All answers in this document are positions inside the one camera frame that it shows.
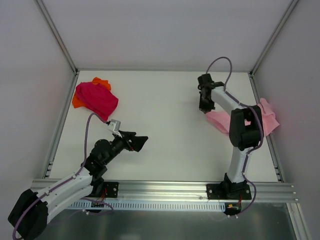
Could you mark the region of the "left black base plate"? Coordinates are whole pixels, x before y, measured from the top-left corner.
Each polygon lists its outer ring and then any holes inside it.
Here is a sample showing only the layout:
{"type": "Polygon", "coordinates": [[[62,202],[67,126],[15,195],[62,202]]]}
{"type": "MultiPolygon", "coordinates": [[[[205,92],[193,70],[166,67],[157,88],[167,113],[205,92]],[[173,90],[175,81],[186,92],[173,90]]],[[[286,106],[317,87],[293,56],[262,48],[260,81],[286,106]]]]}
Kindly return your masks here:
{"type": "Polygon", "coordinates": [[[94,186],[89,197],[105,199],[105,198],[117,198],[119,191],[119,182],[116,181],[104,181],[98,186],[94,186]]]}

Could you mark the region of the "light pink t shirt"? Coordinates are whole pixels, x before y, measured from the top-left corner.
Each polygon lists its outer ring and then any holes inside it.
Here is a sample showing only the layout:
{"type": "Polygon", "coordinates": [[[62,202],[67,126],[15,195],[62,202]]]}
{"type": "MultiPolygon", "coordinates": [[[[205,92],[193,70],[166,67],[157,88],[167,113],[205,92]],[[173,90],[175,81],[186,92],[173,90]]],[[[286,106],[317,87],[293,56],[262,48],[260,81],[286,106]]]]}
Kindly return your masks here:
{"type": "MultiPolygon", "coordinates": [[[[276,114],[265,98],[260,98],[258,106],[262,115],[263,133],[264,136],[268,136],[280,125],[280,123],[277,121],[276,114]]],[[[225,136],[229,136],[231,117],[227,112],[212,110],[206,113],[205,116],[210,124],[225,136]]]]}

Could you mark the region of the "right aluminium frame post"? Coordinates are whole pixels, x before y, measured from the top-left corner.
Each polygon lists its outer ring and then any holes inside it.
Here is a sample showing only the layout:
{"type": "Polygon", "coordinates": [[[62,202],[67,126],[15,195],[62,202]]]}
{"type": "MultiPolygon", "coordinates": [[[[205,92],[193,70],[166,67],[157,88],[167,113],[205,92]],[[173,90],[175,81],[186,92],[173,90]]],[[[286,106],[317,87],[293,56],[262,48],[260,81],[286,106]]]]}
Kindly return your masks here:
{"type": "Polygon", "coordinates": [[[300,0],[291,0],[286,7],[284,13],[282,14],[280,20],[278,21],[276,27],[272,31],[272,34],[268,38],[265,46],[263,47],[262,52],[260,53],[258,59],[255,61],[252,69],[249,71],[250,76],[254,76],[255,73],[258,71],[259,67],[261,66],[262,62],[264,61],[265,57],[267,56],[268,52],[271,50],[273,44],[277,40],[279,34],[281,33],[282,29],[288,22],[290,16],[292,15],[293,11],[300,3],[300,0]]]}

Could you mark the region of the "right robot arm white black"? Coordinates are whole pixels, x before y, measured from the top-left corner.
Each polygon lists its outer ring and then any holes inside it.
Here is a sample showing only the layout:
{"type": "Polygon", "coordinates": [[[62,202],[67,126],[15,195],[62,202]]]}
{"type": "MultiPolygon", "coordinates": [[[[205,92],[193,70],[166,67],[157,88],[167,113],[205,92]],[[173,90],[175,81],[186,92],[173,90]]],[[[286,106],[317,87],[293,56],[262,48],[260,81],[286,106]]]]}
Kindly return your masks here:
{"type": "Polygon", "coordinates": [[[258,149],[264,139],[263,120],[258,105],[245,105],[232,96],[223,82],[214,82],[209,73],[197,78],[199,110],[208,113],[220,105],[230,116],[229,140],[233,145],[228,171],[219,184],[206,185],[209,200],[251,200],[252,195],[246,178],[250,154],[258,149]]]}

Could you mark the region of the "magenta folded t shirt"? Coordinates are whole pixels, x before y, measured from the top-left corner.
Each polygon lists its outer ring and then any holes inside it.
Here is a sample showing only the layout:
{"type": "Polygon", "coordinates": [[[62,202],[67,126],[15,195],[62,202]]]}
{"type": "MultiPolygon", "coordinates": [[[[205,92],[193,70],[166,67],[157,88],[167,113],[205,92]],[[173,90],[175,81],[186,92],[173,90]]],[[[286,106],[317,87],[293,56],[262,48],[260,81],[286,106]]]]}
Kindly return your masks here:
{"type": "Polygon", "coordinates": [[[82,82],[75,89],[81,106],[99,115],[104,121],[116,110],[119,99],[101,83],[82,82]]]}

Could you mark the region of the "aluminium frame post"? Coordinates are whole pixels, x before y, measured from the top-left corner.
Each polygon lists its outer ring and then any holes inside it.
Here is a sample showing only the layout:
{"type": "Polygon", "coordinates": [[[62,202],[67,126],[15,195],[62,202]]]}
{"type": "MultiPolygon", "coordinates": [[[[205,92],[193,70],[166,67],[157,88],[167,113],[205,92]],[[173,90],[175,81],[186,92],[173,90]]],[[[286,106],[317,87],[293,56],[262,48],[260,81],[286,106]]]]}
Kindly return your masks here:
{"type": "Polygon", "coordinates": [[[48,11],[48,8],[43,0],[34,0],[34,3],[38,7],[44,21],[46,22],[54,40],[56,41],[59,49],[61,50],[67,64],[69,65],[71,71],[73,72],[74,75],[78,73],[78,68],[76,67],[73,58],[71,54],[69,53],[52,17],[51,14],[48,11]]]}
{"type": "Polygon", "coordinates": [[[255,61],[252,69],[249,71],[250,76],[254,76],[255,73],[258,71],[259,67],[261,66],[262,62],[264,61],[265,57],[267,56],[268,52],[271,50],[273,44],[277,40],[279,34],[281,33],[282,29],[288,22],[290,16],[292,15],[293,11],[300,3],[300,0],[291,0],[286,7],[284,13],[282,14],[280,20],[278,21],[276,27],[272,31],[272,34],[268,38],[265,46],[263,47],[262,52],[260,53],[258,59],[255,61]]]}

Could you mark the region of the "left aluminium frame post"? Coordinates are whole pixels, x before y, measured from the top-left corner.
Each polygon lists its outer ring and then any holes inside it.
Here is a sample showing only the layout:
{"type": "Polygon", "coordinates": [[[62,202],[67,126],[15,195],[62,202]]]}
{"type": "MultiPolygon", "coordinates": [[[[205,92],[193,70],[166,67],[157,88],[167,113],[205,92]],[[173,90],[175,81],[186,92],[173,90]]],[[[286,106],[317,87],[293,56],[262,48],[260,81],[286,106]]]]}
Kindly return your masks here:
{"type": "Polygon", "coordinates": [[[46,22],[54,40],[56,41],[59,49],[61,50],[67,64],[69,65],[71,71],[73,72],[74,75],[78,73],[78,68],[76,67],[73,58],[71,54],[69,53],[52,17],[51,14],[48,11],[48,8],[43,0],[34,0],[34,3],[38,7],[44,21],[46,22]]]}

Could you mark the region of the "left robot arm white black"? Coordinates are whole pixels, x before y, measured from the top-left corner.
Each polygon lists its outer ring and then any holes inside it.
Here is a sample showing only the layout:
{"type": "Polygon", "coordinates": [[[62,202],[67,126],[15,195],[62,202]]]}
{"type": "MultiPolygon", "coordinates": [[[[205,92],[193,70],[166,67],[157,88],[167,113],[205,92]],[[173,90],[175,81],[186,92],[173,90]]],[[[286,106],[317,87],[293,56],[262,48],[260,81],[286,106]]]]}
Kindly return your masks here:
{"type": "Polygon", "coordinates": [[[34,240],[72,203],[89,195],[99,196],[107,164],[123,150],[139,152],[148,140],[147,136],[130,131],[120,131],[113,137],[112,141],[98,140],[80,168],[71,175],[39,191],[29,188],[21,193],[7,218],[13,226],[14,240],[34,240]]]}

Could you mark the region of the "aluminium mounting rail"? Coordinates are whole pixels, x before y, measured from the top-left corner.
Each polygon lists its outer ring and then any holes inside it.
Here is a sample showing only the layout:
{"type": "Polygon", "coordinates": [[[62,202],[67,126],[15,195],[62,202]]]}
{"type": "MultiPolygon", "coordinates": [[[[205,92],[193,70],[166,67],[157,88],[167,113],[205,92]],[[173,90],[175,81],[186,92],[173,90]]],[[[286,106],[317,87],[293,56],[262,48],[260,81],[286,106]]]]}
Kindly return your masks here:
{"type": "MultiPolygon", "coordinates": [[[[117,199],[123,201],[208,201],[208,181],[143,181],[117,180],[117,199]]],[[[298,203],[299,197],[291,183],[256,182],[250,193],[258,203],[298,203]]]]}

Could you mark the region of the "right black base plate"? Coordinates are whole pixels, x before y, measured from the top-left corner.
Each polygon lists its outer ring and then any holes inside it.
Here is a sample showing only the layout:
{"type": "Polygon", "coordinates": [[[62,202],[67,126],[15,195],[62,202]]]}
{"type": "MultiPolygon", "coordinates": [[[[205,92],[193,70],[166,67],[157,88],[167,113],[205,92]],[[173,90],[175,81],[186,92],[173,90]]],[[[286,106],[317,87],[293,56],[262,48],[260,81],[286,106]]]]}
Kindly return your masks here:
{"type": "Polygon", "coordinates": [[[225,187],[222,183],[208,183],[206,194],[209,200],[251,200],[250,186],[245,184],[240,187],[225,187]]]}

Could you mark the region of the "orange folded t shirt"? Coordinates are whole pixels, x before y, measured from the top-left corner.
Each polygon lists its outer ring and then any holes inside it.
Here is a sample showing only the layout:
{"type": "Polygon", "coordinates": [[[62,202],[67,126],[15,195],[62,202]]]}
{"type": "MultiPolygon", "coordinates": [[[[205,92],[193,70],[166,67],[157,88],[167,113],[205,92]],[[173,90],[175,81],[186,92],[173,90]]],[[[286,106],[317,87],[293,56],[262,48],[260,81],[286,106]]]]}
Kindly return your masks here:
{"type": "MultiPolygon", "coordinates": [[[[111,91],[112,87],[109,84],[108,80],[105,79],[101,79],[99,77],[95,77],[93,78],[93,80],[90,82],[92,85],[97,85],[97,84],[101,84],[102,86],[104,86],[105,88],[107,88],[109,91],[111,91]]],[[[80,107],[85,107],[85,103],[79,99],[79,97],[77,96],[76,92],[73,94],[73,98],[72,98],[72,105],[73,107],[76,108],[80,108],[80,107]]]]}

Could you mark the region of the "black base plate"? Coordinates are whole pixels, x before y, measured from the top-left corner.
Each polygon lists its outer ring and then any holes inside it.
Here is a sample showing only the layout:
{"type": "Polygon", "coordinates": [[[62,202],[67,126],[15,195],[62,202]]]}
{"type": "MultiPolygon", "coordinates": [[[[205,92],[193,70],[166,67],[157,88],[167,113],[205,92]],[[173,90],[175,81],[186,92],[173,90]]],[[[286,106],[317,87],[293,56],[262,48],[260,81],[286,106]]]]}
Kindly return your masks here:
{"type": "Polygon", "coordinates": [[[104,181],[98,186],[94,186],[89,197],[105,199],[105,198],[117,198],[119,191],[119,182],[116,181],[104,181]]]}
{"type": "Polygon", "coordinates": [[[208,183],[206,194],[209,200],[251,200],[250,186],[245,184],[240,187],[225,187],[222,183],[208,183]]]}

